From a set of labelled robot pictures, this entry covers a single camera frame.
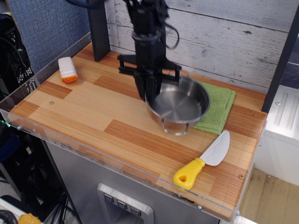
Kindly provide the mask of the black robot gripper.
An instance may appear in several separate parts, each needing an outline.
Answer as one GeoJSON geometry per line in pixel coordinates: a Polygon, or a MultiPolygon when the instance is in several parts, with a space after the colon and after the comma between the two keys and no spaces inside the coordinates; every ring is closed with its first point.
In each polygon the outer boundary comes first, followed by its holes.
{"type": "Polygon", "coordinates": [[[160,93],[162,82],[180,84],[181,66],[166,58],[166,38],[133,38],[134,55],[119,55],[119,72],[134,76],[141,99],[153,101],[160,93]]]}

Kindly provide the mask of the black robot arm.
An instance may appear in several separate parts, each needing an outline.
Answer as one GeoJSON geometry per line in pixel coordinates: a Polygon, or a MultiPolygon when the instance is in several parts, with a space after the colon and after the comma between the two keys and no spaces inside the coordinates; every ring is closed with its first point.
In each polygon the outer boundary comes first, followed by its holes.
{"type": "MultiPolygon", "coordinates": [[[[110,51],[104,1],[70,0],[68,3],[88,10],[94,59],[98,62],[110,51]]],[[[166,28],[173,28],[165,22],[168,6],[164,0],[125,3],[133,24],[135,54],[117,57],[119,72],[134,76],[140,97],[151,102],[160,93],[162,82],[180,83],[181,66],[166,58],[166,28]]]]}

